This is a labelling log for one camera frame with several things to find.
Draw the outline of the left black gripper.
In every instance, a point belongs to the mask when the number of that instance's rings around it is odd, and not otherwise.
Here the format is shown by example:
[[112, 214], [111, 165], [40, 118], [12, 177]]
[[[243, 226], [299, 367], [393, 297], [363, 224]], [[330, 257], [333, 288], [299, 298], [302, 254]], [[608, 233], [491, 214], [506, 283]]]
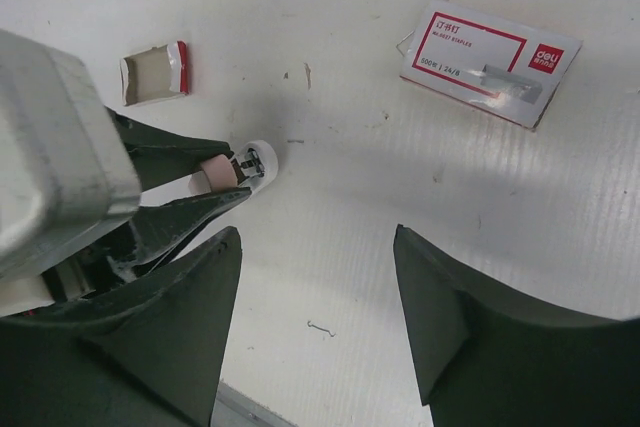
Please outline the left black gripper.
[[[181, 136], [109, 108], [142, 191], [196, 173], [214, 157], [233, 157], [224, 141]], [[172, 262], [211, 222], [251, 196], [249, 188], [144, 207], [134, 217], [42, 274], [55, 304], [96, 297]]]

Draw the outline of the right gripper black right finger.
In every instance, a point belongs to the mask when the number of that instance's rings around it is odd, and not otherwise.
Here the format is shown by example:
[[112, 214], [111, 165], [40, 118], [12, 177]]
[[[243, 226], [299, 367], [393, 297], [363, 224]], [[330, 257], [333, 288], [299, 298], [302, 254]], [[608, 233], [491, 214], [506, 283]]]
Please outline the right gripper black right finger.
[[393, 253], [421, 403], [437, 426], [635, 426], [639, 322], [563, 308], [401, 226]]

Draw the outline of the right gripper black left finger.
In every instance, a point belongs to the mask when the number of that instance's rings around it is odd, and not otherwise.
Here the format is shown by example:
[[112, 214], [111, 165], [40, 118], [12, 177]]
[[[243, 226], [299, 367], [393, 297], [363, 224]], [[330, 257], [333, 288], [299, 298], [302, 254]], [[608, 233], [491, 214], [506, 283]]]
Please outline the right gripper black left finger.
[[228, 227], [95, 299], [1, 321], [5, 426], [205, 426], [242, 263]]

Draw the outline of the pink white mini stapler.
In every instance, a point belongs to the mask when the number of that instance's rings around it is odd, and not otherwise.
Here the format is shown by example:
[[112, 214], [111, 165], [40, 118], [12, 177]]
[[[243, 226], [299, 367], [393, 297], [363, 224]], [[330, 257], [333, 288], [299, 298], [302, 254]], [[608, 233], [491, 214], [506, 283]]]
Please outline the pink white mini stapler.
[[191, 175], [188, 186], [194, 195], [232, 188], [249, 188], [256, 194], [275, 180], [278, 170], [278, 157], [273, 147], [264, 140], [255, 140], [231, 158], [218, 155], [202, 162]]

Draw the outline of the red white staple box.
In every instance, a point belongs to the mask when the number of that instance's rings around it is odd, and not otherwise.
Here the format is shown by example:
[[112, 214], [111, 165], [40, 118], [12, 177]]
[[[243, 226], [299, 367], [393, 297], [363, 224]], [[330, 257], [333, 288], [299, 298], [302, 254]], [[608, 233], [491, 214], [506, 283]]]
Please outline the red white staple box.
[[582, 45], [573, 37], [432, 0], [413, 31], [400, 77], [533, 130]]

